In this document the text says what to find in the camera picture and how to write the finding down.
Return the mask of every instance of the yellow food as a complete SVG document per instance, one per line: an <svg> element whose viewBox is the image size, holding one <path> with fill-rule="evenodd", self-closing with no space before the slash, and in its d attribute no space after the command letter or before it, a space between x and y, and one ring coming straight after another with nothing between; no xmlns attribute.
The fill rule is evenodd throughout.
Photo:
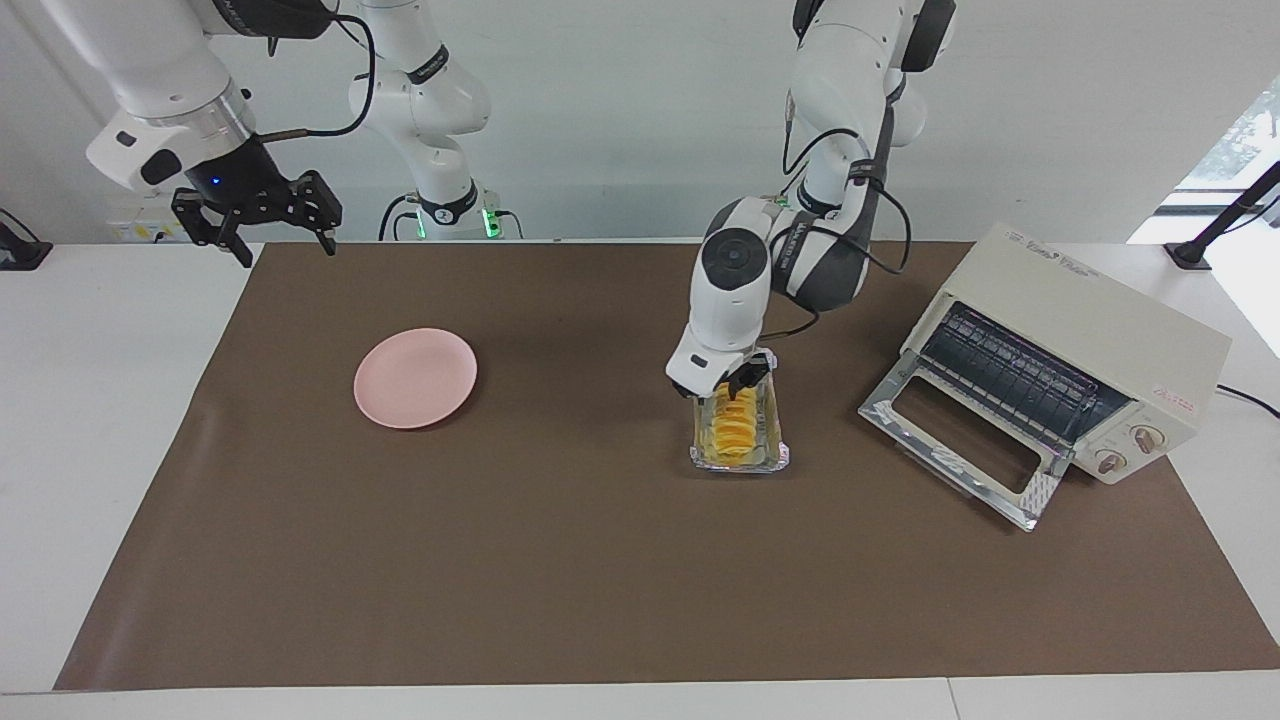
<svg viewBox="0 0 1280 720"><path fill-rule="evenodd" d="M716 416L712 419L712 442L716 455L726 465L740 465L755 450L755 416L759 396L755 388L744 388L730 400L728 384L716 388Z"/></svg>

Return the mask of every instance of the white table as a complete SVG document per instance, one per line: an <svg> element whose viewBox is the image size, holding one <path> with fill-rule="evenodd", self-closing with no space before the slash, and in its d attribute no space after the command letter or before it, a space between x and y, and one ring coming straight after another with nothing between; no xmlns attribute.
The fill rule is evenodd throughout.
<svg viewBox="0 0 1280 720"><path fill-rule="evenodd" d="M1158 247L1060 247L1231 336L1224 382L1280 398L1280 360L1212 275ZM0 692L27 693L0 696L0 717L1280 716L1280 671L50 694L246 279L188 246L60 246L0 274ZM1280 425L1229 397L1211 414L1172 461L1280 637Z"/></svg>

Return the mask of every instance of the pink plate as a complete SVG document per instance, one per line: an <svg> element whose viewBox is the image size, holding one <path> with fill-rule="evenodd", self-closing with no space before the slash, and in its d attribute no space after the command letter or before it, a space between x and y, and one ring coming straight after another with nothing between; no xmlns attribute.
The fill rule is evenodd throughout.
<svg viewBox="0 0 1280 720"><path fill-rule="evenodd" d="M392 336L356 370L356 405L379 425L425 428L452 415L476 384L476 356L461 337L429 328Z"/></svg>

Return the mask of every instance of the green light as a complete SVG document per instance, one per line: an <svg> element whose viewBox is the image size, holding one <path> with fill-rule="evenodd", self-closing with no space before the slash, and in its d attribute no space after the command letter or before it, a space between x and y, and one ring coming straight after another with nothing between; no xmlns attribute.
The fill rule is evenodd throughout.
<svg viewBox="0 0 1280 720"><path fill-rule="evenodd" d="M502 237L502 223L488 208L484 209L484 224L490 238Z"/></svg>

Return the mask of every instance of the brown tablecloth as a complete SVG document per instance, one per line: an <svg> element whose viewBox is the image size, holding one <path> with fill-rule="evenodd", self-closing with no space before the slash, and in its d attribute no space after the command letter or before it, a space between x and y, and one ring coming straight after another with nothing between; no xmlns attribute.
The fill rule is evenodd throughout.
<svg viewBox="0 0 1280 720"><path fill-rule="evenodd" d="M742 482L690 465L663 377L695 247L273 245L58 688L1280 666L1167 462L1075 475L1028 536L858 418L966 249L774 345L794 462ZM381 429L352 374L413 327L481 380Z"/></svg>

